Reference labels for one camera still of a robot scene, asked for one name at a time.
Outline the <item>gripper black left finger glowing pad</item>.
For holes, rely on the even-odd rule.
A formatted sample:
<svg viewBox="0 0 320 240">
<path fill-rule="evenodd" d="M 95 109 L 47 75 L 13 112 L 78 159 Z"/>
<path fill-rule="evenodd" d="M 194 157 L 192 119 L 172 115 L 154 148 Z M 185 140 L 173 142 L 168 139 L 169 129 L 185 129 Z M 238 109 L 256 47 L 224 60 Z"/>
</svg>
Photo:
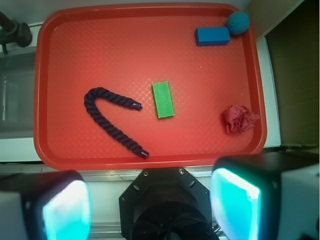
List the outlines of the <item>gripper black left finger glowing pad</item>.
<svg viewBox="0 0 320 240">
<path fill-rule="evenodd" d="M 91 192 L 78 172 L 1 174 L 2 240 L 86 240 L 91 224 Z"/>
</svg>

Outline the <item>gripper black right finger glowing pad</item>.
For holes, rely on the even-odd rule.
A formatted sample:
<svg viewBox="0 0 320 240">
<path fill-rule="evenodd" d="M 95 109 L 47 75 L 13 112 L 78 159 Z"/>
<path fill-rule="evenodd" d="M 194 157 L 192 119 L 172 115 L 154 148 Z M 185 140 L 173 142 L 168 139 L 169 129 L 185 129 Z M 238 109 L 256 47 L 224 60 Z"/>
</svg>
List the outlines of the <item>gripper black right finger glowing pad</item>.
<svg viewBox="0 0 320 240">
<path fill-rule="evenodd" d="M 320 237 L 320 159 L 315 153 L 221 157 L 209 190 L 213 216 L 229 240 Z"/>
</svg>

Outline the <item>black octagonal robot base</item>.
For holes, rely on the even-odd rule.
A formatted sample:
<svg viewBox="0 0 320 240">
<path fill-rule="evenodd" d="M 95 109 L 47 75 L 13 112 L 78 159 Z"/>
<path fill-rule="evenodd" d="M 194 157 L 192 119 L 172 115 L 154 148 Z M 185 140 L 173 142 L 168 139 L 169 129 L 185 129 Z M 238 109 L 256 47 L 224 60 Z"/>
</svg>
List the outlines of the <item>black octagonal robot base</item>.
<svg viewBox="0 0 320 240">
<path fill-rule="evenodd" d="M 185 168 L 144 169 L 119 197 L 126 240 L 217 240 L 210 191 Z"/>
</svg>

